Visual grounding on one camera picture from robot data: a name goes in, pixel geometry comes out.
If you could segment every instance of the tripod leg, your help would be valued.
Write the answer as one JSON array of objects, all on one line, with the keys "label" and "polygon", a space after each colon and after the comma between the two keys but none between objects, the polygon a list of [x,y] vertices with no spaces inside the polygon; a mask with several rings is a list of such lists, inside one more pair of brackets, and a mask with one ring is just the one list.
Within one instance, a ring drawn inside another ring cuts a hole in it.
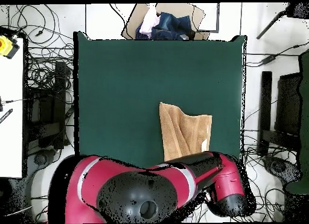
[{"label": "tripod leg", "polygon": [[256,39],[260,39],[260,38],[266,33],[266,31],[269,30],[270,27],[271,27],[277,20],[279,20],[281,17],[283,17],[283,16],[285,16],[285,15],[286,15],[285,11],[281,11],[280,13],[278,13],[278,14],[275,16],[275,18],[273,18],[273,20],[268,24],[268,26],[266,26],[266,28],[263,29],[263,31],[257,36]]}]

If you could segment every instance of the green table surface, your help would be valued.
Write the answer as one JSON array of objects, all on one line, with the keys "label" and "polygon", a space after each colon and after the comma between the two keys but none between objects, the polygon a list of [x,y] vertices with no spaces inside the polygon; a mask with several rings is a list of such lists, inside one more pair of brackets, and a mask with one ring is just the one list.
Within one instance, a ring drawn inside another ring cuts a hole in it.
[{"label": "green table surface", "polygon": [[88,40],[78,33],[80,154],[138,167],[162,162],[163,102],[212,115],[209,149],[239,157],[245,39]]}]

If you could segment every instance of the red robot arm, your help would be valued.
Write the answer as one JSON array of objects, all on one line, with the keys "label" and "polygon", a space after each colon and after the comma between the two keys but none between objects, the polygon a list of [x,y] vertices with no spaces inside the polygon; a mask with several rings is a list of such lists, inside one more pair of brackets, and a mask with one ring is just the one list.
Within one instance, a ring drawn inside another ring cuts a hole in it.
[{"label": "red robot arm", "polygon": [[65,223],[157,223],[186,205],[205,187],[209,209],[240,216],[247,208],[232,158],[202,152],[149,169],[99,156],[81,160],[66,193]]}]

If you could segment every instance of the cardboard box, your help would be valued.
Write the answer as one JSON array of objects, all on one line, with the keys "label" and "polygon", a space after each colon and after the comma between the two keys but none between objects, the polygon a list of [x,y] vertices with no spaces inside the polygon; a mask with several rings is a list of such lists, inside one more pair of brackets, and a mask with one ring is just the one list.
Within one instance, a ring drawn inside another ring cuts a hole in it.
[{"label": "cardboard box", "polygon": [[[131,39],[131,36],[135,39],[136,29],[143,22],[148,9],[146,4],[136,4],[134,6],[127,22],[127,29],[124,27],[121,33],[122,37]],[[158,3],[156,10],[158,14],[161,14],[161,12],[170,13],[177,18],[189,15],[193,31],[196,31],[205,15],[201,9],[187,3]],[[208,32],[197,32],[194,36],[194,40],[206,40],[208,36]]]}]

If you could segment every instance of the brown towel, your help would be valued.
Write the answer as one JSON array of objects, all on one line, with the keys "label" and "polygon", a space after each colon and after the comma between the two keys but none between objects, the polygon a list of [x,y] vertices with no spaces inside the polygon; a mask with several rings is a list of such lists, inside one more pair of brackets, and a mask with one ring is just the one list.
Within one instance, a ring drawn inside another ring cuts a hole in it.
[{"label": "brown towel", "polygon": [[164,161],[208,150],[212,116],[188,116],[165,103],[160,103],[159,113]]}]

